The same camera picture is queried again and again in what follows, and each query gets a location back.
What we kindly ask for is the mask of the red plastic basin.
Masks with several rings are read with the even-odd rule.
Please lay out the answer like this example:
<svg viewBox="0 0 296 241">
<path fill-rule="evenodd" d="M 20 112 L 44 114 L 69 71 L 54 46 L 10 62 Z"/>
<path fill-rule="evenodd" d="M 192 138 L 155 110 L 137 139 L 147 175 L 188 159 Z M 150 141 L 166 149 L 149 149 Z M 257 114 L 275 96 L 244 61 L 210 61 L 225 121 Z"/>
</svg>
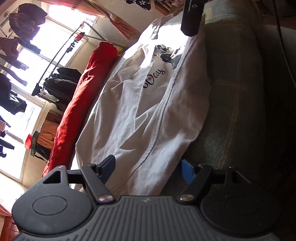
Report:
<svg viewBox="0 0 296 241">
<path fill-rule="evenodd" d="M 25 140 L 25 148 L 27 150 L 31 150 L 33 147 L 34 147 L 33 136 L 31 134 L 28 134 Z"/>
</svg>

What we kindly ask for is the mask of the red quilt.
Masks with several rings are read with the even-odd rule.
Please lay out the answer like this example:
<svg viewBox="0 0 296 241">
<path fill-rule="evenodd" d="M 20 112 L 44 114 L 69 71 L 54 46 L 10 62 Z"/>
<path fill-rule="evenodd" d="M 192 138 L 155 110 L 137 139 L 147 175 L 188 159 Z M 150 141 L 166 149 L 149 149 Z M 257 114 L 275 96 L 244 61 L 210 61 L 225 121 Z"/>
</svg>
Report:
<svg viewBox="0 0 296 241">
<path fill-rule="evenodd" d="M 57 166 L 71 168 L 75 145 L 84 126 L 86 116 L 99 94 L 112 67 L 119 58 L 118 50 L 111 42 L 100 42 L 91 53 L 74 95 L 69 102 L 54 138 L 43 177 Z"/>
</svg>

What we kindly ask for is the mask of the white printed t-shirt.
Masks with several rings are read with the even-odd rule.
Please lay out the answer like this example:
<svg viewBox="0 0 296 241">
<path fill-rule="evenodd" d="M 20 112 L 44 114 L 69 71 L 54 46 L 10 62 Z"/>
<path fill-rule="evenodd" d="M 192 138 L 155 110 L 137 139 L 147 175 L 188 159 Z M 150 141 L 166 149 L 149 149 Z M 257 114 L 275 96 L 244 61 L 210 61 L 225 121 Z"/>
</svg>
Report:
<svg viewBox="0 0 296 241">
<path fill-rule="evenodd" d="M 181 16 L 151 23 L 123 54 L 76 143 L 80 166 L 116 159 L 116 196 L 159 195 L 209 109 L 204 25 L 193 37 Z"/>
</svg>

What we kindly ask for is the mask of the orange window curtain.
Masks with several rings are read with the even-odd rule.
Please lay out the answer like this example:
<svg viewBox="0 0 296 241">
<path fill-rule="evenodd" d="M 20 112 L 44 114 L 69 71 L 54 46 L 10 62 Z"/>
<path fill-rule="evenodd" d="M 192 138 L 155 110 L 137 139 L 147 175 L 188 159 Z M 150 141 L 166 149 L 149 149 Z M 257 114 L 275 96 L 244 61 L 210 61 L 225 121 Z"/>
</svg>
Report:
<svg viewBox="0 0 296 241">
<path fill-rule="evenodd" d="M 89 0 L 44 0 L 47 4 L 54 4 L 59 6 L 66 6 L 72 10 L 78 10 L 84 14 L 98 16 L 109 19 L 113 27 L 126 39 L 130 41 L 140 36 L 140 32 L 133 26 L 125 22 L 119 16 L 115 15 L 111 11 L 103 8 L 95 1 Z"/>
</svg>

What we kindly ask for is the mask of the green plaid bed blanket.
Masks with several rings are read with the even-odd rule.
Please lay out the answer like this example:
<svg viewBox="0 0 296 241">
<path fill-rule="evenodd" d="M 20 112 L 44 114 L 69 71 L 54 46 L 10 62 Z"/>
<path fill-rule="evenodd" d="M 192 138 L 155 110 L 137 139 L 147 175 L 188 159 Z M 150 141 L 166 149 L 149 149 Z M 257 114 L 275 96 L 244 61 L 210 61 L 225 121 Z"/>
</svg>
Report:
<svg viewBox="0 0 296 241">
<path fill-rule="evenodd" d="M 212 91 L 203 128 L 184 153 L 192 165 L 237 167 L 261 194 L 295 181 L 295 20 L 262 16 L 254 1 L 211 1 L 205 9 Z"/>
</svg>

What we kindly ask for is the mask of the black star pattern garment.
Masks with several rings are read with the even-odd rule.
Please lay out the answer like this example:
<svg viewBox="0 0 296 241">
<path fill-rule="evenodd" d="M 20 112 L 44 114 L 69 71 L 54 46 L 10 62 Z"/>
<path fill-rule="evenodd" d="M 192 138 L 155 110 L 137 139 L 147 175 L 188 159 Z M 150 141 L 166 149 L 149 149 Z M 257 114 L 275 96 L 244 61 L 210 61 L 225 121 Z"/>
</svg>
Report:
<svg viewBox="0 0 296 241">
<path fill-rule="evenodd" d="M 150 11 L 152 8 L 150 0 L 124 0 L 124 2 L 127 4 L 136 4 L 147 11 Z"/>
</svg>

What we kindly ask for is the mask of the black clothes pile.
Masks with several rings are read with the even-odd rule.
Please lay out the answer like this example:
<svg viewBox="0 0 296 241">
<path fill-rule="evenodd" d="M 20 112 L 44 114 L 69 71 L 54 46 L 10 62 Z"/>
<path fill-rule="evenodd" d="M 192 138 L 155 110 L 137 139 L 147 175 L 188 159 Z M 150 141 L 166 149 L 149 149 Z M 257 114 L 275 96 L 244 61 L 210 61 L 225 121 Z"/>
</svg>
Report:
<svg viewBox="0 0 296 241">
<path fill-rule="evenodd" d="M 61 67 L 58 73 L 46 78 L 43 86 L 47 92 L 58 99 L 55 105 L 59 111 L 64 112 L 73 98 L 81 73 L 77 69 Z"/>
</svg>

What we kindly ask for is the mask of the metal clothes drying rack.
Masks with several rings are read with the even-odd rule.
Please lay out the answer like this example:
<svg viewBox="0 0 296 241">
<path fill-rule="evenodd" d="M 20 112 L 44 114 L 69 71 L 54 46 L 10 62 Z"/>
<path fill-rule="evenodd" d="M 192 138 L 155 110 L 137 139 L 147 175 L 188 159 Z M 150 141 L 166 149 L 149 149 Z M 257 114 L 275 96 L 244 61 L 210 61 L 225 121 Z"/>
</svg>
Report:
<svg viewBox="0 0 296 241">
<path fill-rule="evenodd" d="M 94 37 L 92 35 L 87 35 L 85 32 L 78 32 L 82 26 L 86 24 L 93 32 L 95 32 L 95 34 L 98 37 Z M 60 59 L 55 62 L 56 57 L 59 55 L 59 53 L 63 50 L 64 46 L 71 40 L 71 38 L 74 38 L 73 41 L 70 43 L 69 47 L 67 49 L 65 49 L 65 52 L 63 53 L 63 55 L 60 57 Z M 40 86 L 40 82 L 43 80 L 44 75 L 46 74 L 46 72 L 48 71 L 49 67 L 54 64 L 54 67 L 51 71 L 51 73 L 49 74 L 49 77 L 51 77 L 51 75 L 54 73 L 54 71 L 56 70 L 56 68 L 58 66 L 60 66 L 60 62 L 61 60 L 64 58 L 64 56 L 68 53 L 70 53 L 71 51 L 73 51 L 73 49 L 75 48 L 75 44 L 79 43 L 83 38 L 90 38 L 90 39 L 95 39 L 95 40 L 99 40 L 101 42 L 106 41 L 106 39 L 100 35 L 100 33 L 93 27 L 91 26 L 88 22 L 83 21 L 79 27 L 74 30 L 72 32 L 72 34 L 70 35 L 70 37 L 65 41 L 65 43 L 60 47 L 60 49 L 57 51 L 57 53 L 54 55 L 54 57 L 50 60 L 48 66 L 44 69 L 43 74 L 41 75 L 40 79 L 37 81 L 31 96 L 38 96 L 41 93 L 41 86 Z"/>
</svg>

